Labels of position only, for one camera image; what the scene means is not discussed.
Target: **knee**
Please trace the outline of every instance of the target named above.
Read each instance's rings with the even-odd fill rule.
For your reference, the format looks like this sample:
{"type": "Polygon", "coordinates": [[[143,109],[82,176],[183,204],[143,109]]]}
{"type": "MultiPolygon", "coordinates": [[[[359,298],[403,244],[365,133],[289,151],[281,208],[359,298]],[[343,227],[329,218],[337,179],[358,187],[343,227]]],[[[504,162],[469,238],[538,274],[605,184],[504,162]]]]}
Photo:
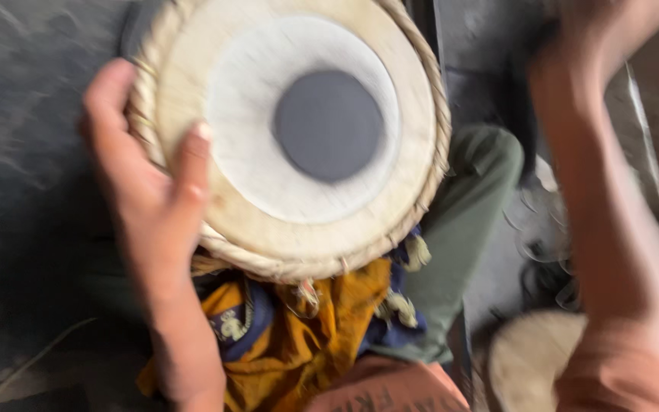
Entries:
{"type": "Polygon", "coordinates": [[[453,137],[451,158],[456,172],[497,174],[517,180],[523,166],[523,149],[517,138],[496,126],[463,127],[453,137]]]}

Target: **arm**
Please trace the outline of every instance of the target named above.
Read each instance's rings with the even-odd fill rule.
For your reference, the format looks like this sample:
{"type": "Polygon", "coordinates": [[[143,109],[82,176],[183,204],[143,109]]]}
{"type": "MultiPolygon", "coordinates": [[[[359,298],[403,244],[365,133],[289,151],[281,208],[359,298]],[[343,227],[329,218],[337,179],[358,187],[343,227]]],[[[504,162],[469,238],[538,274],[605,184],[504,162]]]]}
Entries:
{"type": "Polygon", "coordinates": [[[83,135],[151,331],[162,392],[178,410],[223,410],[217,341],[190,281],[207,198],[209,128],[197,123],[182,140],[174,179],[161,173],[127,132],[134,75],[121,59],[96,75],[84,96],[83,135]]]}
{"type": "Polygon", "coordinates": [[[659,358],[659,227],[633,181],[603,102],[624,59],[659,28],[659,2],[580,0],[532,64],[537,116],[563,187],[590,328],[640,325],[659,358]]]}

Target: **fingernail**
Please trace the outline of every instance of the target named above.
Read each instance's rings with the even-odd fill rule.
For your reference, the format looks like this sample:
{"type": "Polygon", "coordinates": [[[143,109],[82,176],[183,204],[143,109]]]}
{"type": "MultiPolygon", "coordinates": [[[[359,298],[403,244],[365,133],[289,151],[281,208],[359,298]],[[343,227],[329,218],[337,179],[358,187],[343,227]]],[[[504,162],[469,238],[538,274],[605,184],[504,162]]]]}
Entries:
{"type": "Polygon", "coordinates": [[[212,134],[212,129],[204,120],[198,122],[195,132],[199,138],[203,140],[210,140],[210,135],[212,134]]]}

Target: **hand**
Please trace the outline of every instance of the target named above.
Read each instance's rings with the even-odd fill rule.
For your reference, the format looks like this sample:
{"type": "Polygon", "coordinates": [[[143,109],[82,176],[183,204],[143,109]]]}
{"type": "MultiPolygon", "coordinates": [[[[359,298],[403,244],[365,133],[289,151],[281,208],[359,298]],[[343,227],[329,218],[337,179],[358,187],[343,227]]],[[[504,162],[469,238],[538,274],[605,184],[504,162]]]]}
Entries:
{"type": "Polygon", "coordinates": [[[169,299],[190,281],[190,258],[207,199],[210,131],[197,122],[183,138],[174,178],[149,162],[129,135],[124,107],[133,65],[105,65],[85,93],[82,133],[96,167],[135,285],[146,299],[169,299]]]}

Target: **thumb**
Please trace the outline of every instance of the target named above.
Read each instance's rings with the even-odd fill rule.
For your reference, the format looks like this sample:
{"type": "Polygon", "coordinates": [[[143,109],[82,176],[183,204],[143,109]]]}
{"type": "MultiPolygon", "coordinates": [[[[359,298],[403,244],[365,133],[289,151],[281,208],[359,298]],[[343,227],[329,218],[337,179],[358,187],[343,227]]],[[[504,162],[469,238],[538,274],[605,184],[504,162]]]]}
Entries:
{"type": "Polygon", "coordinates": [[[207,158],[212,133],[205,121],[196,122],[182,139],[174,192],[169,208],[170,225],[183,235],[195,232],[208,198],[207,158]]]}

